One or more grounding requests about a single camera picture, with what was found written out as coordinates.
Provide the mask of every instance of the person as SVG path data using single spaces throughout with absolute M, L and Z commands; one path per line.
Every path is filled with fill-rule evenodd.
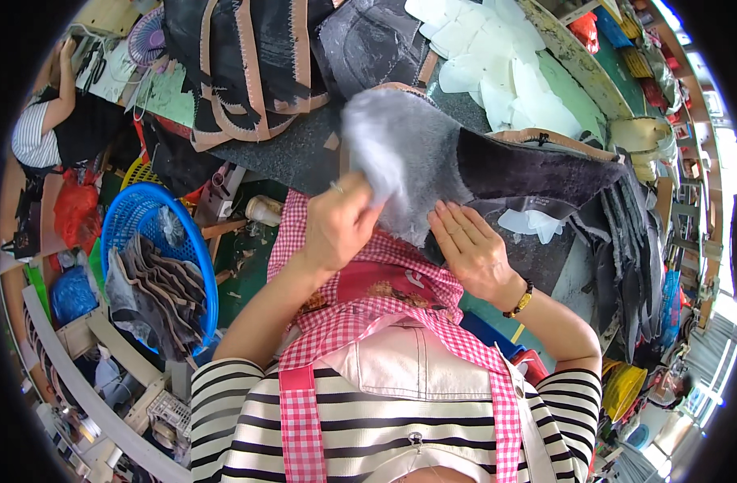
M 429 214 L 445 269 L 375 229 L 372 196 L 355 172 L 311 199 L 289 191 L 268 284 L 192 378 L 194 481 L 585 481 L 593 330 L 528 294 L 475 210 Z M 555 372 L 532 387 L 460 328 L 463 289 L 517 312 Z
M 94 159 L 123 129 L 134 132 L 123 107 L 91 93 L 76 95 L 71 63 L 75 45 L 68 37 L 55 46 L 14 126 L 11 150 L 26 173 L 80 165 Z
M 674 409 L 684 397 L 691 393 L 694 378 L 690 372 L 679 376 L 673 374 L 669 368 L 656 374 L 652 387 L 647 391 L 646 398 L 658 407 Z

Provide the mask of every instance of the gray felt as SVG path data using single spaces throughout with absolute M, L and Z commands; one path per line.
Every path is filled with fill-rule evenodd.
M 364 91 L 347 103 L 342 119 L 351 168 L 365 173 L 374 202 L 387 200 L 379 226 L 393 236 L 422 247 L 436 200 L 473 200 L 457 168 L 460 123 L 427 100 L 393 89 Z

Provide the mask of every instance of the hand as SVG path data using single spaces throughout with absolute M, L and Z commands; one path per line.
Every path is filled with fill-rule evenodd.
M 64 44 L 62 44 L 62 48 L 60 49 L 60 62 L 70 63 L 71 57 L 73 56 L 75 50 L 76 42 L 73 40 L 73 37 L 68 37 L 68 39 L 65 40 Z
M 527 283 L 510 267 L 505 242 L 487 220 L 473 208 L 439 200 L 428 221 L 449 270 L 465 290 L 502 312 L 513 310 Z
M 310 199 L 306 208 L 306 241 L 298 253 L 309 270 L 335 274 L 359 252 L 374 231 L 383 206 L 369 207 L 373 191 L 363 175 L 351 172 Z

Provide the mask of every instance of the pink gingham apron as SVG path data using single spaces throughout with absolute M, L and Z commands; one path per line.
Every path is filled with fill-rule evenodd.
M 267 280 L 277 275 L 288 258 L 304 246 L 308 201 L 305 195 L 289 190 L 277 241 L 269 257 Z M 462 296 L 460 282 L 448 270 L 427 262 L 415 247 L 384 233 L 375 233 L 353 262 L 400 266 L 410 281 L 429 287 L 434 302 L 428 307 L 415 307 L 408 301 L 388 296 L 343 301 L 343 297 L 337 296 L 337 288 L 340 288 L 343 274 L 350 272 L 348 269 L 333 276 L 318 290 L 319 308 L 296 318 L 295 322 L 303 334 L 279 360 L 280 421 L 286 480 L 325 481 L 327 477 L 313 362 L 387 325 L 411 318 L 436 334 L 451 353 L 489 371 L 496 440 L 496 481 L 515 482 L 521 442 L 518 387 L 514 388 L 515 379 L 500 351 L 487 347 L 460 328 L 462 311 L 457 307 Z

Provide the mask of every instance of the striped shirt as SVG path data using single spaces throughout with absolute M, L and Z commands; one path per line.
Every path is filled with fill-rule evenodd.
M 318 362 L 314 367 L 328 481 L 371 481 L 379 467 L 410 451 L 412 431 L 420 432 L 429 448 L 441 450 L 431 450 L 434 458 L 423 466 L 448 466 L 466 475 L 476 471 L 477 481 L 495 474 L 491 399 L 378 396 L 358 391 L 330 367 Z M 244 359 L 210 362 L 194 373 L 191 395 L 194 481 L 285 481 L 277 365 L 263 371 Z M 602 397 L 600 379 L 584 369 L 556 372 L 526 397 L 557 480 L 585 481 Z M 452 458 L 474 470 L 455 468 L 447 462 Z M 523 446 L 518 481 L 530 481 Z
M 22 164 L 33 168 L 47 168 L 62 163 L 54 129 L 41 136 L 48 104 L 49 102 L 34 103 L 26 107 L 11 135 L 14 156 Z

